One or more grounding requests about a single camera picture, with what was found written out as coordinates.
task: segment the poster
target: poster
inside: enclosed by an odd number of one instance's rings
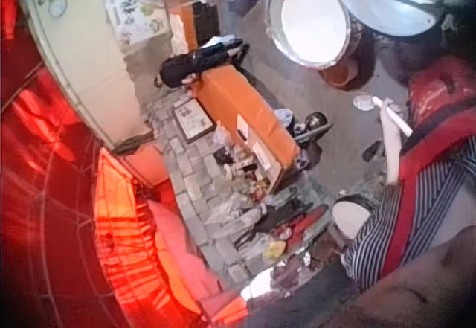
[[[122,50],[169,31],[167,12],[139,0],[104,0]]]

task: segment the wall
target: wall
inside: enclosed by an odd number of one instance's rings
[[[113,147],[145,133],[123,54],[107,21],[103,0],[68,0],[58,19],[48,0],[24,0],[43,56],[83,120]]]

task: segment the striped shirt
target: striped shirt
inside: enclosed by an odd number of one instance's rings
[[[476,179],[476,136],[468,138],[454,155],[435,161],[419,172],[414,217],[400,267],[431,247],[451,203],[468,176]],[[349,277],[357,280],[363,290],[369,289],[380,278],[402,193],[402,185],[385,188],[381,207],[366,221],[341,258]]]

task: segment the metal bucket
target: metal bucket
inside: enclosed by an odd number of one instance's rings
[[[285,0],[268,0],[266,4],[266,32],[273,39],[276,47],[285,54],[289,59],[298,64],[304,65],[309,68],[315,68],[318,70],[329,68],[335,65],[340,58],[346,53],[347,46],[350,41],[350,19],[349,13],[347,12],[344,4],[341,0],[338,0],[341,5],[342,12],[345,16],[346,26],[347,26],[347,36],[342,46],[341,51],[335,59],[329,62],[310,62],[306,59],[303,59],[299,54],[297,54],[288,43],[286,35],[283,31],[283,20],[282,20],[282,9]],[[317,7],[317,4],[310,4],[310,7]]]

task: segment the picture frame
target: picture frame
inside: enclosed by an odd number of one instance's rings
[[[213,118],[196,98],[175,108],[173,117],[187,144],[212,132],[216,127]]]

